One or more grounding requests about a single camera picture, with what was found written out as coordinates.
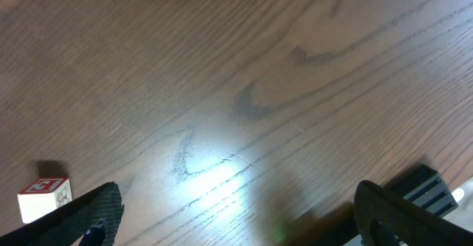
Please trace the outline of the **red letter A block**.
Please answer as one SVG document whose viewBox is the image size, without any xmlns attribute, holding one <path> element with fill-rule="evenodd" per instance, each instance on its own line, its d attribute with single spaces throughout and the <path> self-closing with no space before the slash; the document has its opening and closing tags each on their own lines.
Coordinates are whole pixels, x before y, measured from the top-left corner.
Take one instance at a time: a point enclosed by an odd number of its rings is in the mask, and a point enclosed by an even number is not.
<svg viewBox="0 0 473 246">
<path fill-rule="evenodd" d="M 73 200 L 69 177 L 39 178 L 20 191 L 17 199 L 22 222 L 34 222 Z"/>
</svg>

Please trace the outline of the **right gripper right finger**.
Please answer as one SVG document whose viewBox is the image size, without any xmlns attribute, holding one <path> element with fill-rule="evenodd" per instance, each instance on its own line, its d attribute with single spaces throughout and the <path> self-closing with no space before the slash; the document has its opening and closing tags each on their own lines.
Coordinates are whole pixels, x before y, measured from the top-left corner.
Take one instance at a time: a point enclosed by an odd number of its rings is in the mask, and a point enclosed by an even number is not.
<svg viewBox="0 0 473 246">
<path fill-rule="evenodd" d="M 441 219 L 369 180 L 354 197 L 355 223 L 365 245 L 469 246 L 472 232 Z"/>
</svg>

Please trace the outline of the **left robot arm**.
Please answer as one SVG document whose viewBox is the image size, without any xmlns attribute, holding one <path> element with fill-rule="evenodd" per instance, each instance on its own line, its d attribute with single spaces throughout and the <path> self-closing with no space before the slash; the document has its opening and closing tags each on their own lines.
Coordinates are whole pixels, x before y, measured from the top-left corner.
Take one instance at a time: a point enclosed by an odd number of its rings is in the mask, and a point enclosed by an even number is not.
<svg viewBox="0 0 473 246">
<path fill-rule="evenodd" d="M 416 165 L 386 185 L 386 189 L 436 216 L 472 231 L 472 180 L 451 190 L 440 172 Z"/>
</svg>

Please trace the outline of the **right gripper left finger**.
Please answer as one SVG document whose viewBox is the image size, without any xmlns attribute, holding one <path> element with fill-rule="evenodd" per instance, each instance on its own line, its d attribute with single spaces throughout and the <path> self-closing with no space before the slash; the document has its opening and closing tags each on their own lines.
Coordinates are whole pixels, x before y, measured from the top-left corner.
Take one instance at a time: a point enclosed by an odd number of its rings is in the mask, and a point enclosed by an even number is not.
<svg viewBox="0 0 473 246">
<path fill-rule="evenodd" d="M 120 189 L 107 182 L 70 203 L 1 237 L 2 245 L 113 246 L 124 212 Z"/>
</svg>

